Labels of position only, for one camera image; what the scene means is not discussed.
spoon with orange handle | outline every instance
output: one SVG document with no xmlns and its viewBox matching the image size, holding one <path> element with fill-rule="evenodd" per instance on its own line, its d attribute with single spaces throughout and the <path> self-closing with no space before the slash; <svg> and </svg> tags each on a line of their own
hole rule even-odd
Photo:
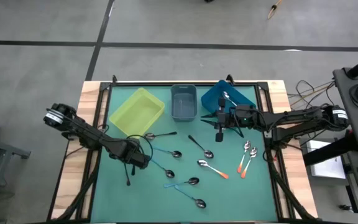
<svg viewBox="0 0 358 224">
<path fill-rule="evenodd" d="M 248 166 L 249 166 L 249 163 L 251 162 L 251 159 L 254 158 L 256 156 L 256 153 L 258 152 L 258 149 L 256 147 L 253 147 L 251 152 L 249 153 L 250 157 L 249 157 L 249 161 L 246 165 L 246 168 L 244 169 L 244 171 L 242 171 L 242 174 L 241 174 L 241 178 L 245 178 L 246 177 L 246 173 L 247 173 L 247 169 L 248 169 Z"/>
<path fill-rule="evenodd" d="M 197 160 L 197 163 L 200 166 L 205 166 L 205 167 L 211 168 L 213 171 L 217 172 L 219 175 L 221 175 L 225 179 L 229 178 L 229 176 L 227 174 L 225 174 L 225 173 L 223 173 L 223 172 L 211 167 L 210 165 L 208 165 L 208 163 L 205 160 L 199 159 L 199 160 Z"/>
<path fill-rule="evenodd" d="M 244 161 L 244 157 L 246 156 L 246 153 L 248 151 L 248 149 L 251 147 L 251 142 L 250 141 L 246 141 L 246 144 L 244 145 L 244 154 L 242 155 L 242 159 L 240 162 L 239 167 L 237 168 L 237 172 L 241 173 L 242 170 L 242 162 Z"/>
</svg>

white paper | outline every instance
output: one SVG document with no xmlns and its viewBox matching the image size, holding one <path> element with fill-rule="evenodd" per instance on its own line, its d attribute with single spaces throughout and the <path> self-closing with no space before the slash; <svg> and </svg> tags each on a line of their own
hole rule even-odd
<svg viewBox="0 0 358 224">
<path fill-rule="evenodd" d="M 307 143 L 308 152 L 313 152 L 314 150 L 324 147 L 328 144 L 330 144 L 330 142 L 311 140 Z M 345 172 L 343 171 L 342 159 L 340 156 L 312 165 L 310 166 L 310 169 L 311 175 L 313 176 L 346 179 Z"/>
</svg>

gray floor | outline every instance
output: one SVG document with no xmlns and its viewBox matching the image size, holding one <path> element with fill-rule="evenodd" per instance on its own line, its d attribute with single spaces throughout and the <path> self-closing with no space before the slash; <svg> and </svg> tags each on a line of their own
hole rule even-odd
<svg viewBox="0 0 358 224">
<path fill-rule="evenodd" d="M 274 2 L 116 0 L 104 41 L 358 47 L 358 0 L 286 0 L 266 21 Z M 0 0 L 0 40 L 94 42 L 107 3 Z M 1 193 L 15 195 L 0 197 L 0 219 L 46 219 L 67 141 L 42 118 L 54 102 L 78 104 L 92 53 L 93 47 L 0 45 L 0 140 L 33 152 L 28 161 L 15 159 L 6 174 Z M 93 80 L 113 74 L 120 80 L 210 80 L 230 73 L 235 79 L 284 80 L 294 93 L 301 79 L 319 85 L 330 81 L 332 70 L 357 62 L 358 52 L 102 48 Z M 335 88 L 329 95 L 342 105 Z M 323 95 L 313 104 L 326 102 Z M 336 207 L 349 203 L 344 187 L 311 184 L 319 217 L 358 223 L 358 214 Z"/>
</svg>

spoon with black handle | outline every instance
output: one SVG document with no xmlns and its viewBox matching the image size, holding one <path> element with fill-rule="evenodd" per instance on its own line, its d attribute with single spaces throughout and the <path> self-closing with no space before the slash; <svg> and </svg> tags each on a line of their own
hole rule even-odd
<svg viewBox="0 0 358 224">
<path fill-rule="evenodd" d="M 153 140 L 155 137 L 157 136 L 164 136 L 164 135 L 174 135 L 174 134 L 178 134 L 176 131 L 171 132 L 171 133 L 167 133 L 167 134 L 153 134 L 153 133 L 146 133 L 144 135 L 145 138 L 147 138 L 147 140 Z"/>
<path fill-rule="evenodd" d="M 189 180 L 179 183 L 179 184 L 164 184 L 164 188 L 168 188 L 168 187 L 172 187 L 175 185 L 182 185 L 182 184 L 190 184 L 190 185 L 196 185 L 200 182 L 199 178 L 197 177 L 192 177 Z"/>
<path fill-rule="evenodd" d="M 182 194 L 186 195 L 187 197 L 193 199 L 196 202 L 197 207 L 199 208 L 206 208 L 206 203 L 202 199 L 195 199 L 192 196 L 186 194 L 184 191 L 180 190 L 179 186 L 175 185 L 175 189 L 177 189 Z"/>
<path fill-rule="evenodd" d="M 155 165 L 159 166 L 159 168 L 163 169 L 165 171 L 165 175 L 168 178 L 174 178 L 175 177 L 175 173 L 173 173 L 172 170 L 167 170 L 166 168 L 162 167 L 160 164 L 158 164 L 158 162 L 156 162 L 155 160 L 152 159 L 152 162 L 155 163 Z"/>
<path fill-rule="evenodd" d="M 165 153 L 168 153 L 168 154 L 171 154 L 175 158 L 180 158 L 181 157 L 181 152 L 179 152 L 179 151 L 168 151 L 168 150 L 163 150 L 163 149 L 160 149 L 160 148 L 157 148 L 157 147 L 154 147 L 154 146 L 153 146 L 153 149 L 161 151 L 161 152 L 165 152 Z"/>
<path fill-rule="evenodd" d="M 214 154 L 211 151 L 205 150 L 202 146 L 200 146 L 200 144 L 198 144 L 196 142 L 196 140 L 191 135 L 189 135 L 189 138 L 190 138 L 190 140 L 192 140 L 194 143 L 196 143 L 196 145 L 199 146 L 204 151 L 204 156 L 205 157 L 207 157 L 208 159 L 212 159 L 214 157 Z"/>
</svg>

yellow plastic bin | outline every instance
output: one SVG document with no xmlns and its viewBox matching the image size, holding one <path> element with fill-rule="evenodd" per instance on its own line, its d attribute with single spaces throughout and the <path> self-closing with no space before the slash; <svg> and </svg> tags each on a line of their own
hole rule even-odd
<svg viewBox="0 0 358 224">
<path fill-rule="evenodd" d="M 143 135 L 164 112 L 164 103 L 144 88 L 137 89 L 111 116 L 124 134 Z"/>
</svg>

